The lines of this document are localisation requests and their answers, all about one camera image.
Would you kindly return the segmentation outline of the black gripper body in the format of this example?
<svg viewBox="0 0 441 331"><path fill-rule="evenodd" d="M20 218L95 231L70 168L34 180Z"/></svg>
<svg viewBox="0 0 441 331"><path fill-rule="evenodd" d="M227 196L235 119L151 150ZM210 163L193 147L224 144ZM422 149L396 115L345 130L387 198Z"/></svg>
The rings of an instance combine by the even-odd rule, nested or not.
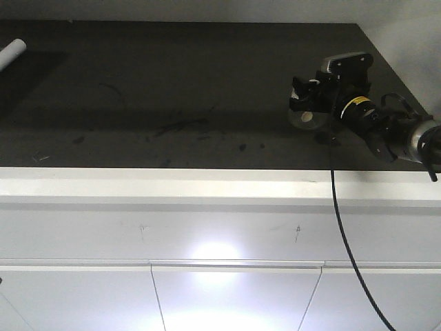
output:
<svg viewBox="0 0 441 331"><path fill-rule="evenodd" d="M318 81L315 97L320 110L331 112L334 109L338 117L371 114L368 98L371 84L367 70L350 70L340 75L317 70L315 79Z"/></svg>

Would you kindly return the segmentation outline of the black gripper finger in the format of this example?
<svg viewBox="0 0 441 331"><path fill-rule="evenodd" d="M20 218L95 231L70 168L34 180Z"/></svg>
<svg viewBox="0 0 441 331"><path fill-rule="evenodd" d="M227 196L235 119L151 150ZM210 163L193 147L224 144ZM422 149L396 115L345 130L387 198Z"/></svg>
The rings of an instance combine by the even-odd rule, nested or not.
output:
<svg viewBox="0 0 441 331"><path fill-rule="evenodd" d="M289 109L293 112L316 112L316 102L311 99L289 99Z"/></svg>
<svg viewBox="0 0 441 331"><path fill-rule="evenodd" d="M293 97L307 97L319 84L317 79L305 81L300 77L293 77L291 95Z"/></svg>

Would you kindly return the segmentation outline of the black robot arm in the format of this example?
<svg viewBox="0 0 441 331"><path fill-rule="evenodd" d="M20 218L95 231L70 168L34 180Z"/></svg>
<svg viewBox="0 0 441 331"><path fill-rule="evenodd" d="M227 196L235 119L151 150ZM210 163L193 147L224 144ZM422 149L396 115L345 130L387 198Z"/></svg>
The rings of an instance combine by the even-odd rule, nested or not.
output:
<svg viewBox="0 0 441 331"><path fill-rule="evenodd" d="M419 163L433 182L440 173L440 122L425 111L413 109L396 93L369 98L366 74L344 76L318 71L308 81L292 79L292 112L328 114L360 137L378 159Z"/></svg>

